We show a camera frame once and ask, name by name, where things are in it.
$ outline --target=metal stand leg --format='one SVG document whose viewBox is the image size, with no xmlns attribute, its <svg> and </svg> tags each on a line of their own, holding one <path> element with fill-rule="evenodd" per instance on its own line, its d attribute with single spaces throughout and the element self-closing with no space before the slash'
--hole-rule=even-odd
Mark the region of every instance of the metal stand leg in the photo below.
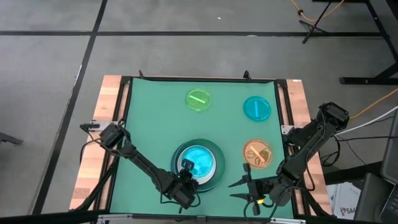
<svg viewBox="0 0 398 224">
<path fill-rule="evenodd" d="M 12 136 L 9 136 L 8 134 L 0 133 L 0 142 L 9 142 L 9 143 L 20 145 L 20 144 L 22 144 L 23 140 L 14 138 Z"/>
<path fill-rule="evenodd" d="M 310 28 L 310 31 L 308 32 L 307 36 L 304 37 L 304 39 L 303 39 L 303 42 L 302 42 L 303 44 L 305 44 L 305 43 L 307 42 L 308 38 L 310 38 L 310 36 L 311 36 L 311 34 L 313 33 L 314 30 L 327 33 L 327 32 L 324 31 L 323 29 L 317 28 L 317 25 L 318 25 L 319 21 L 321 20 L 322 16 L 325 14 L 326 10 L 328 10 L 330 4 L 331 4 L 331 2 L 328 3 L 328 5 L 327 5 L 326 8 L 323 10 L 323 12 L 321 13 L 321 15 L 319 16 L 318 20 L 315 22 L 314 25 L 311 25 L 311 24 L 309 24 L 309 23 L 307 23 L 307 22 L 304 22 L 304 21 L 301 21 L 301 20 L 299 21 L 301 24 L 305 24 L 305 25 L 308 26 L 308 28 Z"/>
<path fill-rule="evenodd" d="M 398 73 L 398 62 L 376 75 L 374 78 L 341 77 L 341 84 L 355 85 L 398 85 L 398 78 L 390 78 Z"/>
</svg>

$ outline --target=green plastic piece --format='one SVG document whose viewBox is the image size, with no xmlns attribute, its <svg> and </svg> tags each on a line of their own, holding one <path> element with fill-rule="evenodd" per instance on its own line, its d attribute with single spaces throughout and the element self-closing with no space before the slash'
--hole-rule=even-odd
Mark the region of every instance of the green plastic piece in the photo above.
<svg viewBox="0 0 398 224">
<path fill-rule="evenodd" d="M 204 111 L 211 103 L 210 94 L 202 88 L 194 88 L 186 97 L 187 105 L 194 111 Z"/>
</svg>

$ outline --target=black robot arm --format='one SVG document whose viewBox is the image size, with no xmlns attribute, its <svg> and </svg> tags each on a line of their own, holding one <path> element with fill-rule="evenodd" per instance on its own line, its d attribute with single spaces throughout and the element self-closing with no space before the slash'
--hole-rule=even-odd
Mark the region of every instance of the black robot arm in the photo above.
<svg viewBox="0 0 398 224">
<path fill-rule="evenodd" d="M 300 150 L 286 157 L 279 164 L 276 172 L 277 177 L 252 179 L 249 164 L 244 164 L 246 175 L 230 187 L 247 184 L 249 193 L 231 196 L 243 198 L 248 203 L 254 203 L 253 212 L 255 215 L 260 213 L 256 204 L 262 204 L 266 194 L 269 194 L 269 198 L 277 206 L 284 206 L 291 199 L 292 189 L 299 189 L 297 185 L 307 168 L 307 162 L 337 131 L 345 129 L 348 120 L 348 112 L 338 105 L 332 102 L 321 105 L 314 120 L 303 128 L 292 128 L 286 135 L 284 143 L 298 146 Z"/>
<path fill-rule="evenodd" d="M 126 141 L 120 150 L 112 149 L 122 138 L 130 138 L 130 134 L 123 127 L 111 123 L 99 136 L 102 148 L 129 159 L 152 179 L 156 189 L 169 200 L 174 199 L 184 209 L 191 206 L 198 188 L 198 182 L 192 179 L 190 173 L 194 166 L 192 161 L 184 159 L 183 169 L 176 175 L 156 167 L 130 141 Z"/>
</svg>

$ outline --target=wooden table frame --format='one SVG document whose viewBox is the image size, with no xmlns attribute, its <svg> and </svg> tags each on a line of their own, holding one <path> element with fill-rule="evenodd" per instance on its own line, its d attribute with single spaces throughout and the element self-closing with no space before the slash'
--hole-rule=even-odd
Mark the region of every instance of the wooden table frame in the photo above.
<svg viewBox="0 0 398 224">
<path fill-rule="evenodd" d="M 132 86 L 130 85 L 132 78 L 133 77 L 122 77 L 120 75 L 104 76 L 93 120 L 117 121 L 127 116 L 129 99 L 132 93 Z M 163 81 L 174 81 L 176 78 L 180 81 L 189 80 L 191 82 L 203 82 L 204 79 L 204 77 L 145 77 L 146 80 L 161 79 Z M 277 85 L 275 85 L 275 93 L 277 94 L 277 98 L 280 99 L 277 100 L 277 103 L 279 106 L 281 124 L 305 126 L 310 122 L 310 115 L 301 80 L 252 80 L 246 73 L 244 78 L 205 79 L 208 80 L 208 82 L 275 82 L 277 83 Z M 99 132 L 92 132 L 94 138 L 96 138 L 98 134 Z M 106 154 L 99 145 L 93 143 L 86 146 L 76 180 L 75 190 L 72 195 L 71 209 L 79 206 L 88 194 L 90 194 L 112 160 L 113 158 L 109 156 L 109 154 Z M 311 192 L 311 194 L 321 205 L 322 209 L 331 214 L 330 202 L 318 153 L 308 162 L 308 168 L 317 186 L 315 191 Z M 112 175 L 90 209 L 109 209 L 112 197 L 111 192 L 113 191 L 112 189 L 109 190 L 110 187 L 113 188 L 113 184 L 109 184 L 109 182 L 114 183 L 115 178 L 116 175 Z M 304 179 L 306 186 L 308 188 L 312 187 L 307 173 L 304 174 Z M 298 190 L 296 190 L 292 202 L 295 215 L 313 214 L 313 211 L 310 211 L 308 204 L 303 201 L 301 193 Z"/>
</svg>

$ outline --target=black metal frame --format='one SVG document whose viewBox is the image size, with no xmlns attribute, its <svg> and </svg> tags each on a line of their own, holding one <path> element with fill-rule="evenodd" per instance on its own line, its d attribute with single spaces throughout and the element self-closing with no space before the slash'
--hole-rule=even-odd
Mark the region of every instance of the black metal frame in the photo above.
<svg viewBox="0 0 398 224">
<path fill-rule="evenodd" d="M 346 181 L 351 180 L 359 180 L 363 179 L 364 176 L 370 172 L 378 177 L 381 177 L 380 170 L 381 170 L 382 161 L 373 162 L 371 164 L 366 164 L 362 166 L 357 166 L 345 170 L 338 170 L 334 172 L 330 172 L 324 174 L 325 182 L 327 185 L 331 184 L 339 184 Z"/>
<path fill-rule="evenodd" d="M 130 101 L 131 101 L 131 93 L 132 93 L 132 83 L 133 83 L 133 78 L 142 78 L 145 80 L 150 80 L 150 81 L 161 81 L 161 82 L 239 82 L 239 83 L 270 83 L 274 82 L 274 87 L 275 87 L 275 97 L 276 97 L 276 102 L 277 102 L 277 107 L 278 107 L 278 115 L 279 115 L 279 121 L 280 125 L 283 124 L 290 124 L 293 125 L 293 114 L 292 114 L 292 109 L 290 105 L 290 99 L 289 99 L 289 92 L 287 89 L 287 82 L 286 80 L 275 80 L 275 79 L 252 79 L 250 77 L 250 74 L 248 71 L 245 71 L 243 78 L 204 78 L 204 77 L 144 77 L 141 71 L 139 71 L 139 76 L 136 77 L 122 77 L 121 85 L 120 88 L 124 88 L 124 85 L 127 83 L 128 80 L 130 82 L 129 90 L 128 90 L 128 96 L 126 98 L 126 105 L 124 108 L 124 113 L 123 113 L 123 120 L 126 121 L 127 114 L 130 108 Z M 280 95 L 279 95 L 279 86 L 283 89 L 284 92 L 284 100 L 286 104 L 286 110 L 287 110 L 287 117 L 288 117 L 288 123 L 284 122 L 284 118 L 282 115 L 282 107 L 280 103 Z M 118 92 L 118 97 L 117 99 L 121 99 L 123 91 Z M 113 115 L 113 118 L 117 118 L 117 115 L 115 113 L 119 113 L 119 109 L 115 108 L 115 112 Z M 284 146 L 284 156 L 289 155 L 289 150 L 287 146 Z M 104 160 L 103 167 L 107 167 L 108 165 L 108 159 Z M 108 197 L 106 199 L 106 207 L 105 210 L 109 211 L 110 206 L 111 206 L 111 201 L 112 201 L 112 196 L 113 196 L 113 189 L 114 189 L 114 183 L 116 180 L 116 173 L 117 173 L 117 166 L 115 168 L 115 173 L 111 176 L 111 180 L 109 183 L 109 190 L 108 190 Z M 303 207 L 304 207 L 304 212 L 305 214 L 309 215 L 310 214 L 310 209 L 309 209 L 309 204 L 305 201 L 304 197 L 302 196 L 303 199 Z M 292 194 L 292 209 L 293 209 L 293 214 L 294 216 L 298 215 L 298 208 L 297 208 L 297 199 L 295 194 Z M 138 218 L 148 218 L 148 219 L 171 219 L 171 220 L 191 220 L 191 219 L 197 219 L 197 216 L 186 216 L 186 215 L 153 215 L 153 214 L 138 214 L 134 213 L 134 217 Z M 239 218 L 239 217 L 206 217 L 208 219 L 222 219 L 222 220 L 244 220 L 244 218 Z"/>
<path fill-rule="evenodd" d="M 63 212 L 63 213 L 49 213 L 49 214 L 40 214 L 40 215 L 24 215 L 18 217 L 4 217 L 0 218 L 1 223 L 8 224 L 74 224 L 74 223 L 87 223 L 87 222 L 95 222 L 98 220 L 98 217 L 103 215 L 118 215 L 117 213 L 109 213 L 106 210 L 94 210 L 94 211 L 76 211 L 76 212 Z M 142 216 L 141 214 L 125 214 L 125 218 L 139 218 L 139 219 L 148 219 L 147 216 Z M 178 216 L 170 215 L 167 217 L 169 220 L 176 220 Z M 165 219 L 160 215 L 153 215 L 150 219 Z M 376 224 L 373 222 L 364 222 L 364 221 L 352 221 L 345 219 L 337 219 L 332 217 L 315 217 L 311 215 L 297 215 L 296 219 L 305 220 L 308 224 Z M 209 221 L 218 221 L 218 220 L 226 220 L 224 217 L 195 217 L 195 216 L 186 216 L 185 220 L 196 220 L 197 223 L 206 223 Z"/>
<path fill-rule="evenodd" d="M 346 0 L 346 2 L 358 2 L 355 0 Z M 361 2 L 365 1 L 368 5 L 369 10 L 371 11 L 372 16 L 378 19 L 376 12 L 369 0 L 360 0 Z M 306 37 L 308 35 L 307 32 L 235 32 L 235 31 L 99 31 L 100 24 L 106 9 L 106 5 L 108 0 L 102 0 L 101 6 L 98 11 L 98 15 L 92 30 L 0 30 L 1 35 L 34 35 L 34 36 L 89 36 L 90 39 L 88 41 L 88 45 L 83 56 L 83 60 L 81 62 L 81 68 L 76 76 L 76 82 L 72 89 L 71 97 L 68 101 L 67 108 L 65 110 L 65 114 L 60 123 L 60 127 L 58 129 L 56 138 L 54 140 L 52 150 L 50 153 L 49 163 L 46 166 L 45 175 L 41 178 L 38 191 L 34 197 L 34 204 L 32 207 L 32 214 L 40 214 L 42 212 L 45 199 L 47 197 L 47 192 L 49 191 L 49 187 L 51 184 L 52 177 L 55 172 L 55 168 L 58 162 L 58 158 L 60 156 L 60 152 L 62 150 L 63 142 L 67 133 L 67 129 L 70 124 L 70 120 L 72 118 L 72 113 L 76 104 L 76 100 L 81 88 L 81 84 L 83 83 L 83 79 L 85 76 L 85 72 L 87 69 L 88 62 L 90 60 L 91 52 L 93 50 L 93 46 L 97 36 L 258 36 L 258 37 Z M 313 37 L 383 37 L 384 40 L 390 47 L 392 52 L 395 52 L 391 41 L 384 30 L 382 28 L 381 22 L 376 21 L 377 26 L 380 32 L 312 32 L 311 36 Z M 382 77 L 379 77 L 375 80 L 368 80 L 369 83 L 379 83 L 380 79 L 384 77 L 389 77 L 391 70 L 396 68 L 392 67 L 388 71 L 380 74 Z M 345 79 L 345 83 L 354 83 L 358 80 L 347 80 Z M 195 78 L 189 79 L 188 81 L 194 82 Z M 396 82 L 395 79 L 389 78 L 386 82 Z"/>
<path fill-rule="evenodd" d="M 329 8 L 330 4 L 332 2 L 340 2 L 341 0 L 312 0 L 315 2 L 328 2 L 328 5 L 326 8 L 323 10 L 321 13 L 320 17 L 316 21 L 314 25 L 309 24 L 304 21 L 299 21 L 301 24 L 305 24 L 310 28 L 310 31 L 308 32 L 308 35 L 303 39 L 303 44 L 305 44 L 308 40 L 308 38 L 314 34 L 319 34 L 319 33 L 314 33 L 315 30 L 320 31 L 322 34 L 327 34 L 327 31 L 324 31 L 323 29 L 320 29 L 317 27 L 317 24 L 319 23 L 320 19 L 323 17 L 324 13 L 326 10 Z M 377 25 L 377 28 L 379 29 L 379 34 L 381 37 L 386 41 L 386 44 L 388 45 L 389 50 L 391 51 L 391 54 L 395 60 L 395 63 L 392 64 L 389 68 L 385 69 L 382 71 L 380 74 L 376 75 L 375 77 L 372 78 L 363 78 L 363 77 L 341 77 L 340 78 L 340 83 L 344 85 L 398 85 L 398 78 L 390 78 L 391 76 L 395 75 L 398 73 L 398 53 L 395 50 L 391 40 L 390 36 L 387 34 L 383 24 L 380 21 L 379 16 L 377 15 L 376 11 L 374 10 L 370 0 L 350 0 L 350 1 L 345 1 L 345 2 L 351 2 L 351 3 L 365 3 L 366 6 L 369 9 L 369 12 L 372 15 L 374 23 Z"/>
</svg>

